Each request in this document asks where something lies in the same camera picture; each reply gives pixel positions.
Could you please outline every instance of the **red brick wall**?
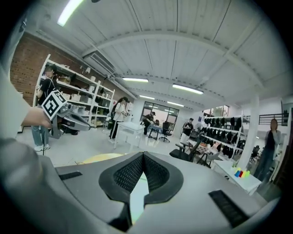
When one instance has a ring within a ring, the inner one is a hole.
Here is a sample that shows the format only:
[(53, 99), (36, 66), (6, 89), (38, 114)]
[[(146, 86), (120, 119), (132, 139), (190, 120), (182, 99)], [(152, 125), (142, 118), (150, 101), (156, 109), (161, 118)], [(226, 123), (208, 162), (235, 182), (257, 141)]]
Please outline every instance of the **red brick wall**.
[[(52, 61), (59, 64), (66, 64), (75, 72), (81, 73), (82, 69), (80, 69), (80, 67), (87, 67), (81, 61), (75, 59), (57, 47), (31, 34), (25, 33), (13, 56), (10, 80), (17, 91), (23, 93), (23, 98), (29, 105), (33, 104), (33, 95), (38, 76), (48, 54), (51, 54), (50, 59)], [(96, 77), (96, 81), (103, 81), (103, 77), (93, 70), (91, 70), (89, 77), (92, 75)], [(104, 86), (111, 90), (115, 89), (113, 97), (115, 100), (126, 96), (131, 102), (134, 101), (133, 98), (129, 97), (124, 91), (110, 81), (106, 80)]]

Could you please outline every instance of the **white column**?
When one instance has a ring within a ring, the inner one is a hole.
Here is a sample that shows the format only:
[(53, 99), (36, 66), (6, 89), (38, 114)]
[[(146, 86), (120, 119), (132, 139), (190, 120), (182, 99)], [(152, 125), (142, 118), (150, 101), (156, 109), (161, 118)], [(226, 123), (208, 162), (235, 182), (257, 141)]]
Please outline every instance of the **white column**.
[(242, 170), (246, 169), (246, 166), (249, 162), (249, 159), (255, 144), (255, 139), (256, 139), (257, 131), (258, 131), (258, 124), (259, 124), (259, 112), (260, 112), (259, 104), (260, 104), (259, 96), (258, 94), (255, 94), (255, 96), (251, 99), (250, 125), (249, 125), (245, 147), (237, 165), (237, 167), (240, 167)]

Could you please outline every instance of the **person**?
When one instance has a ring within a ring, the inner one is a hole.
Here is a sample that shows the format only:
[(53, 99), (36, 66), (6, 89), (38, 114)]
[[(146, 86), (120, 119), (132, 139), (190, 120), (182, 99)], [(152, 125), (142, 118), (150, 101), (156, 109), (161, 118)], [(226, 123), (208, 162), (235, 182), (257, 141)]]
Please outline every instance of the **person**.
[(270, 170), (270, 166), (274, 159), (274, 152), (280, 143), (281, 132), (277, 130), (278, 122), (276, 119), (271, 120), (271, 129), (266, 133), (265, 148), (262, 151), (262, 155), (258, 166), (255, 170), (254, 177), (263, 181), (267, 173)]
[(192, 125), (193, 118), (190, 118), (188, 122), (183, 125), (183, 132), (180, 138), (180, 143), (186, 143), (190, 134), (191, 130), (193, 129)]
[(145, 124), (145, 129), (144, 129), (144, 135), (147, 134), (147, 128), (148, 126), (150, 126), (151, 124), (153, 124), (154, 122), (154, 116), (156, 115), (155, 112), (151, 112), (150, 114), (146, 115), (143, 122)]
[[(56, 65), (50, 65), (45, 68), (45, 75), (47, 79), (45, 79), (42, 83), (41, 88), (38, 90), (37, 95), (38, 95), (38, 108), (42, 108), (41, 105), (47, 98), (47, 96), (57, 87), (56, 83), (56, 71), (57, 67)], [(35, 148), (34, 150), (36, 152), (39, 152), (44, 149), (49, 149), (49, 131), (46, 127), (44, 126), (32, 126), (32, 134), (33, 134), (33, 141), (35, 143)]]
[(112, 129), (110, 133), (110, 142), (113, 143), (112, 139), (115, 139), (118, 123), (123, 121), (123, 116), (125, 115), (125, 105), (128, 102), (127, 97), (121, 97), (115, 106), (112, 109), (112, 113), (114, 113)]

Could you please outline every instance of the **black vent grille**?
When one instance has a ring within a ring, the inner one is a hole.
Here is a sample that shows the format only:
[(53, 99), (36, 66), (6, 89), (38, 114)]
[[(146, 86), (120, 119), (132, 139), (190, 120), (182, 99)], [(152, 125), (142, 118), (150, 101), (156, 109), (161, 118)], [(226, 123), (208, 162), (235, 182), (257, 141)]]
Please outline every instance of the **black vent grille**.
[(209, 195), (233, 228), (248, 219), (247, 215), (222, 190), (212, 191)]

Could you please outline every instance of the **woman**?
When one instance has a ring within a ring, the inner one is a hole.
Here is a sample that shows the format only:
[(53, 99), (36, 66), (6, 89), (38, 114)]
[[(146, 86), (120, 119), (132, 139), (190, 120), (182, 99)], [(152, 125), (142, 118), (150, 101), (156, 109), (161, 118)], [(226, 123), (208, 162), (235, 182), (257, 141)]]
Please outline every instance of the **woman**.
[(263, 181), (270, 170), (274, 159), (274, 152), (280, 143), (281, 132), (277, 130), (278, 122), (276, 119), (271, 120), (271, 130), (266, 133), (265, 148), (262, 151), (260, 162), (255, 170), (254, 176)]
[[(56, 83), (56, 72), (57, 67), (56, 65), (47, 66), (45, 68), (45, 75), (47, 76), (47, 79), (45, 79), (42, 83), (41, 88), (38, 90), (38, 107), (42, 108), (41, 105), (45, 101), (45, 99), (48, 97), (48, 95), (56, 89), (57, 83)], [(42, 137), (40, 135), (39, 126), (32, 126), (32, 134), (33, 134), (33, 141), (35, 143), (34, 150), (36, 152), (39, 152), (43, 149), (49, 149), (49, 132), (48, 129), (44, 126), (41, 126), (41, 135), (44, 137), (44, 144), (45, 147), (43, 148), (43, 141)]]
[(123, 115), (125, 114), (125, 105), (127, 102), (127, 97), (121, 97), (112, 109), (112, 113), (114, 112), (114, 118), (110, 133), (110, 139), (115, 139), (116, 137), (118, 123), (123, 121)]

